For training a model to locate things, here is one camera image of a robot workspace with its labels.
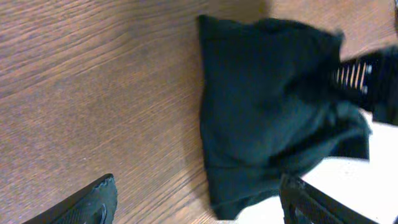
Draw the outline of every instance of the dark fabric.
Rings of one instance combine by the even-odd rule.
[[[300,176],[331,153],[368,158],[365,119],[319,77],[339,64],[341,36],[277,19],[198,21],[200,131],[219,219],[277,195],[282,173]]]

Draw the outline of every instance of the black cloth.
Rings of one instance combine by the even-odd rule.
[[[358,108],[323,83],[341,35],[294,21],[198,18],[205,74],[200,112],[211,207],[231,220],[326,156],[368,159]]]

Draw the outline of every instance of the wood grain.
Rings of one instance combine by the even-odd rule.
[[[195,17],[343,29],[343,56],[396,43],[390,0],[0,2],[0,223],[111,172],[115,223],[215,223],[198,130]]]

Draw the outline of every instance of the wooden surface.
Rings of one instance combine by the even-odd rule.
[[[343,29],[343,56],[396,43],[393,0],[0,1],[0,223],[111,172],[115,223],[214,223],[198,129],[195,16]]]

